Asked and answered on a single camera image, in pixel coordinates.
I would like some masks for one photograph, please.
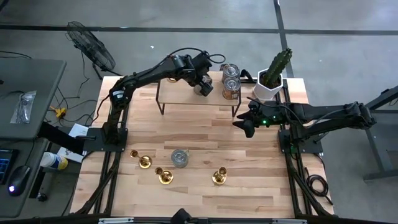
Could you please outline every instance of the gray floor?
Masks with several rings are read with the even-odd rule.
[[[398,2],[387,0],[280,0],[286,29],[397,30]],[[7,24],[56,25],[80,21],[86,26],[277,29],[272,0],[13,0],[0,13]],[[180,47],[225,54],[252,73],[266,68],[281,50],[279,34],[95,32],[112,53],[119,73],[139,72]],[[396,35],[287,35],[294,56],[294,77],[305,79],[310,103],[333,105],[368,102],[398,84]],[[80,52],[65,32],[0,30],[0,50],[68,62],[60,83],[65,96],[75,96],[84,80]],[[96,99],[101,82],[86,59],[79,100]],[[91,113],[94,103],[69,111],[68,119]],[[363,175],[377,165],[364,131],[344,129],[323,141],[326,173],[337,215],[397,222],[398,178],[365,184]],[[46,202],[30,200],[21,218],[60,215],[77,175],[49,180]]]

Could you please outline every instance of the white pot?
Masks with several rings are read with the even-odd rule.
[[[260,83],[260,75],[267,71],[267,69],[261,70],[260,72],[257,73],[257,83],[256,86],[253,89],[254,96],[258,98],[261,101],[264,100],[271,100],[273,97],[279,92],[279,90],[283,87],[283,76],[280,74],[280,86],[275,87],[273,89],[269,89],[266,86],[261,85]]]

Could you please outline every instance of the yellow plug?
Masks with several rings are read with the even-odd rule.
[[[52,106],[50,106],[50,108],[54,110],[55,116],[56,116],[58,119],[62,119],[62,118],[66,115],[66,113],[67,113],[67,109],[66,109],[66,108],[55,109],[55,108],[52,107]]]

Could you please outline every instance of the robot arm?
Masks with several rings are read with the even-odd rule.
[[[118,123],[121,113],[129,105],[132,94],[137,88],[159,81],[163,78],[184,79],[190,86],[200,85],[200,93],[207,96],[213,87],[203,82],[203,76],[212,66],[207,52],[201,52],[195,58],[189,55],[169,55],[158,65],[148,70],[125,76],[109,90],[111,109],[108,120],[103,125],[106,144],[119,141]]]
[[[351,103],[341,106],[311,106],[303,103],[280,103],[267,101],[264,104],[252,100],[249,111],[237,116],[243,121],[233,124],[244,130],[246,137],[251,138],[259,126],[289,124],[291,140],[301,141],[310,136],[334,131],[341,128],[368,129],[376,124],[369,108],[362,103]],[[303,126],[316,120],[309,126]]]

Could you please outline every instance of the fan grille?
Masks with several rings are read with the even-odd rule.
[[[85,26],[76,21],[68,22],[67,31],[75,47],[81,50],[100,69],[113,70],[116,62],[112,55]]]

